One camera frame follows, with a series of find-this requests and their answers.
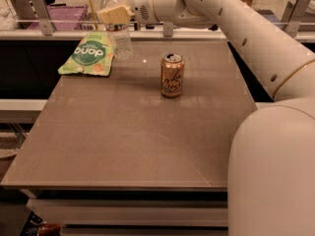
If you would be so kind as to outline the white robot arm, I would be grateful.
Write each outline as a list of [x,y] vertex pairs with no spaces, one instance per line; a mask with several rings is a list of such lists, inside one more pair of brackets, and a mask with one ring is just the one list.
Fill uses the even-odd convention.
[[220,27],[273,99],[232,142],[228,235],[315,236],[315,54],[241,0],[120,0],[98,16]]

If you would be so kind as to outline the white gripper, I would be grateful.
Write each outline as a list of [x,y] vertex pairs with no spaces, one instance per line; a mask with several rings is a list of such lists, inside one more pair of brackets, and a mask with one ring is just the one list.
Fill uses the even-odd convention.
[[153,25],[157,22],[154,11],[154,0],[120,0],[123,4],[131,4],[133,1],[133,10],[130,6],[118,5],[101,9],[97,12],[99,19],[105,25],[125,25],[135,16],[138,23],[143,25]]

